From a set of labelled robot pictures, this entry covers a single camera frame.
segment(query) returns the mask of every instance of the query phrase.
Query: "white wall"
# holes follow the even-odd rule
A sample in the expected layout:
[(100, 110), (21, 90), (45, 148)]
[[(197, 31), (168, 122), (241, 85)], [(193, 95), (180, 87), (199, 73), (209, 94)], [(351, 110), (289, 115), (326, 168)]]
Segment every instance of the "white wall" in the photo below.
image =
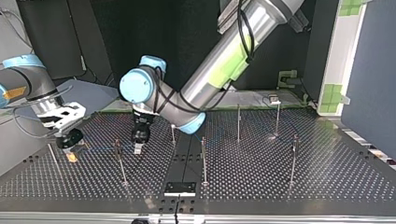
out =
[[(20, 15), (16, 0), (1, 0), (0, 7), (9, 9), (15, 12), (17, 15)], [(7, 17), (17, 28), (17, 31), (21, 34), (21, 36), (24, 37), (20, 22), (16, 18), (14, 18), (13, 16), (9, 16), (8, 14)], [(3, 16), (0, 16), (0, 62), (2, 62), (4, 59), (8, 59), (21, 54), (26, 54), (29, 52), (30, 49), (18, 39), (12, 28), (9, 27), (9, 25), (3, 18)]]

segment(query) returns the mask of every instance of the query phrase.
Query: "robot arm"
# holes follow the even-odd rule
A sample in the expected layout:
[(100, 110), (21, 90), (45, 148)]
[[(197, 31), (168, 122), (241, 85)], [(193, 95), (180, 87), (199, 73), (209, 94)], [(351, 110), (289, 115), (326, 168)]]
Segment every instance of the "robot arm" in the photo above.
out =
[(0, 108), (26, 98), (44, 127), (52, 130), (56, 143), (67, 153), (82, 139), (75, 129), (85, 115), (78, 103), (65, 104), (46, 67), (33, 54), (3, 61), (0, 70)]
[(202, 109), (227, 82), (237, 80), (248, 66), (248, 56), (241, 37), (245, 38), (247, 46), (251, 46), (251, 41), (254, 41), (257, 48), (279, 24), (289, 20), (303, 1), (251, 0), (244, 12), (254, 40), (250, 39), (246, 25), (234, 22), (181, 92), (175, 92), (162, 82), (160, 74), (164, 74), (166, 69), (164, 60), (143, 56), (139, 66), (121, 79), (122, 96), (134, 103), (136, 110), (139, 110), (143, 103), (154, 114), (169, 120), (182, 132), (195, 133), (205, 120), (205, 112), (202, 112)]

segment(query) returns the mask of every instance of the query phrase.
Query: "green tape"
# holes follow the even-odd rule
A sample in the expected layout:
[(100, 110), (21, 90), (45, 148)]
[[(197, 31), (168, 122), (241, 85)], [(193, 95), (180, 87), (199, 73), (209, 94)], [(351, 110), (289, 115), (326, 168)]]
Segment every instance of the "green tape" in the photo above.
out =
[(338, 15), (339, 16), (359, 15), (359, 12), (361, 11), (361, 5), (362, 5), (361, 0), (343, 0)]
[(336, 113), (338, 105), (341, 103), (341, 89), (342, 85), (326, 84), (324, 86), (321, 104), (319, 107), (320, 113)]
[[(247, 46), (250, 47), (250, 37), (245, 37)], [(221, 54), (210, 78), (210, 85), (222, 88), (228, 80), (237, 80), (245, 68), (248, 67), (241, 37), (236, 35), (229, 47)]]

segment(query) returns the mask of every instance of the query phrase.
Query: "perforated metal table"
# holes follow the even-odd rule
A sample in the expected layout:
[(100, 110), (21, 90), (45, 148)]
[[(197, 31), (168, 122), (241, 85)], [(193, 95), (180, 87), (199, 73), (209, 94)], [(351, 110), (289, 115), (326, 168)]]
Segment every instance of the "perforated metal table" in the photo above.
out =
[[(130, 145), (129, 114), (96, 114), (83, 128), (89, 150), (77, 163), (58, 152), (60, 170), (43, 148), (0, 177), (0, 214), (54, 212), (206, 216), (396, 217), (396, 173), (311, 109), (209, 112), (196, 135), (156, 118), (141, 155)], [(300, 150), (290, 181), (292, 137)], [(202, 145), (207, 150), (203, 182)], [(125, 149), (123, 186), (113, 142)], [(169, 182), (195, 182), (195, 197), (164, 197)]]

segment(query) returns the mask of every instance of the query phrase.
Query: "black panel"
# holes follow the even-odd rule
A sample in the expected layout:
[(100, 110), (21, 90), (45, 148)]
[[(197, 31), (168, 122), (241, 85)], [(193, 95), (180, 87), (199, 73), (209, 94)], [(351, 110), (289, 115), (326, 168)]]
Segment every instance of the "black panel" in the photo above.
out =
[(332, 40), (339, 1), (317, 0), (309, 40), (304, 84), (312, 98), (318, 100)]
[(80, 50), (65, 0), (18, 1), (35, 54), (52, 78), (83, 74)]
[(367, 5), (343, 110), (343, 123), (396, 158), (396, 1)]
[[(305, 0), (301, 11), (312, 24), (316, 0)], [(236, 82), (239, 90), (273, 90), (277, 86), (280, 71), (297, 70), (299, 76), (305, 72), (305, 60), (310, 43), (310, 33), (296, 34), (283, 24), (264, 40), (255, 52), (255, 59)]]
[[(91, 0), (116, 79), (152, 54), (168, 63), (165, 81), (180, 90), (218, 43), (218, 0)], [(316, 0), (302, 6), (312, 21)], [(275, 89), (278, 72), (304, 73), (309, 33), (295, 34), (287, 25), (274, 30), (256, 52), (238, 89)]]
[(91, 0), (117, 82), (140, 57), (167, 61), (176, 90), (217, 43), (218, 1)]

